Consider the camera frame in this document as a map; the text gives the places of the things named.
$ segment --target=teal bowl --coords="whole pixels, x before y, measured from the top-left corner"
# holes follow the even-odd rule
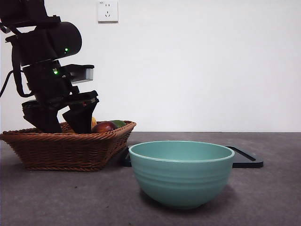
[[[154,141],[129,148],[141,189],[176,209],[193,209],[216,197],[227,184],[234,151],[196,141]]]

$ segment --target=electrical socket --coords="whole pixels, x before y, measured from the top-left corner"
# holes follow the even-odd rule
[[[118,22],[117,0],[101,0],[98,2],[98,22]]]

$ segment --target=gray countertop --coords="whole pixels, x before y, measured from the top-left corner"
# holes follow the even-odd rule
[[[116,155],[99,172],[25,170],[1,143],[2,226],[299,226],[301,133],[133,132],[128,144],[195,140],[260,156],[264,167],[233,169],[214,200],[194,210],[149,198]]]

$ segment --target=black robot bracket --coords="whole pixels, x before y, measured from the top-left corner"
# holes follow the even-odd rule
[[[74,55],[81,49],[81,35],[59,16],[48,17],[43,0],[0,0],[0,28],[12,31],[7,37],[12,44],[12,65],[16,89],[20,96],[35,96],[22,104],[24,118],[45,133],[60,133],[58,111],[76,133],[91,132],[92,113],[99,102],[97,92],[80,93],[72,84],[93,79],[93,65],[61,66],[58,59]],[[36,26],[21,33],[17,27]],[[22,76],[25,74],[31,91],[25,94]]]

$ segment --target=wicker basket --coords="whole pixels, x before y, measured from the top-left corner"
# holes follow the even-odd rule
[[[37,128],[5,131],[0,139],[9,144],[28,170],[98,171],[122,150],[136,123],[105,133],[42,133]]]

